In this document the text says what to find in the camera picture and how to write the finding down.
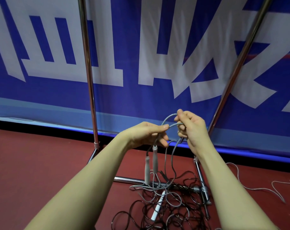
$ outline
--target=person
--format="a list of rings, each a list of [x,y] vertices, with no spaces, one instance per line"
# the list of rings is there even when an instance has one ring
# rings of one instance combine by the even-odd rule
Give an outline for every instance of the person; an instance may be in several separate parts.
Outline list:
[[[204,169],[223,230],[278,229],[237,180],[215,150],[204,120],[178,110],[178,135]],[[167,147],[169,125],[143,122],[119,133],[90,163],[75,175],[32,219],[25,230],[94,229],[113,179],[125,153],[143,144]]]

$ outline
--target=red floor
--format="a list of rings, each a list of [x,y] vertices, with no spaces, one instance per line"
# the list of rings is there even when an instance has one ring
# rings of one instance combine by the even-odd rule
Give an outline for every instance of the red floor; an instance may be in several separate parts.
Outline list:
[[[23,229],[55,193],[85,166],[92,151],[92,143],[0,130],[0,230]],[[143,179],[144,154],[142,151],[129,151],[117,175]],[[158,155],[162,164],[164,156]],[[196,173],[190,158],[175,157],[174,167],[178,174],[185,170]],[[290,173],[247,166],[239,166],[239,169],[240,179],[247,187],[271,188],[273,180],[290,182]],[[130,191],[129,186],[113,183],[97,222],[97,230],[110,229],[113,216],[118,211],[128,211],[132,202],[139,199],[138,193]],[[276,188],[287,204],[270,192],[249,193],[281,230],[290,230],[290,185],[276,184]],[[209,212],[212,229],[220,227],[214,205],[209,207]],[[141,214],[137,206],[133,214]],[[124,225],[124,220],[118,221],[116,229],[123,229]]]

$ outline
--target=person's left arm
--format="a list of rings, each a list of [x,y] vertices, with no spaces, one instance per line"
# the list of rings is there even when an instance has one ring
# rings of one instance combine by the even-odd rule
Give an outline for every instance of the person's left arm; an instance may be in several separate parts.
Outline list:
[[[127,150],[152,144],[158,133],[160,144],[167,147],[168,127],[143,122],[119,133],[43,207],[25,230],[93,229]]]

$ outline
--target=vertical pole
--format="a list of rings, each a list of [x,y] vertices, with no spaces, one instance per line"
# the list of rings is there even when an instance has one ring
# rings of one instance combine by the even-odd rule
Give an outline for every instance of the vertical pole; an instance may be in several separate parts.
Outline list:
[[[246,37],[246,41],[245,41],[245,44],[243,46],[243,49],[239,54],[239,57],[235,63],[235,67],[233,69],[233,72],[229,78],[227,85],[225,86],[220,103],[219,103],[219,105],[215,111],[215,114],[213,116],[213,119],[209,125],[209,128],[208,128],[209,135],[212,134],[214,126],[215,126],[218,118],[220,117],[220,114],[225,106],[226,100],[227,100],[227,98],[228,98],[228,96],[229,96],[229,94],[230,94],[230,92],[235,84],[235,80],[237,79],[237,77],[241,71],[243,63],[247,57],[247,54],[251,48],[252,43],[254,42],[256,34],[261,26],[262,20],[266,14],[268,8],[270,7],[271,2],[272,2],[272,0],[264,0],[260,10],[258,11],[258,13],[254,19],[253,25],[251,26],[249,33]]]
[[[95,150],[93,151],[93,154],[89,159],[89,162],[90,162],[99,151],[99,142],[98,142],[97,118],[96,118],[95,98],[94,98],[94,88],[93,88],[92,63],[91,63],[91,55],[90,55],[90,48],[89,48],[89,34],[88,34],[88,28],[87,28],[86,0],[78,0],[78,4],[79,4],[79,12],[80,12],[83,50],[84,50],[84,58],[86,62],[86,76],[87,76],[87,82],[88,82],[88,87],[89,87],[89,97],[90,97],[91,116],[92,116],[93,133],[94,133],[94,145],[95,145]]]

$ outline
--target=white cord on floor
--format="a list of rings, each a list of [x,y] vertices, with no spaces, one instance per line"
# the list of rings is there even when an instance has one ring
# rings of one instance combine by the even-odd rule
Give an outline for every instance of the white cord on floor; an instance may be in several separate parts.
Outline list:
[[[231,163],[231,162],[228,162],[228,163],[226,163],[226,164],[232,164],[232,165],[234,165],[236,168],[237,168],[237,178],[238,178],[238,181],[242,184],[242,182],[240,181],[240,179],[239,179],[239,168],[238,168],[238,166],[237,165],[235,165],[234,163]],[[277,182],[277,183],[283,183],[283,184],[290,184],[290,182],[279,182],[279,181],[273,181],[273,182],[271,182],[271,185],[272,185],[272,187],[273,187],[273,189],[275,190],[275,191],[273,191],[273,190],[271,190],[271,189],[268,189],[268,188],[247,188],[246,186],[244,186],[243,184],[243,187],[245,188],[245,189],[249,189],[249,190],[262,190],[262,189],[265,189],[265,190],[269,190],[269,191],[271,191],[271,192],[273,192],[274,194],[276,194],[284,203],[286,203],[286,201],[285,201],[285,199],[283,198],[283,196],[277,191],[277,189],[274,187],[274,185],[273,185],[273,183],[274,182]]]

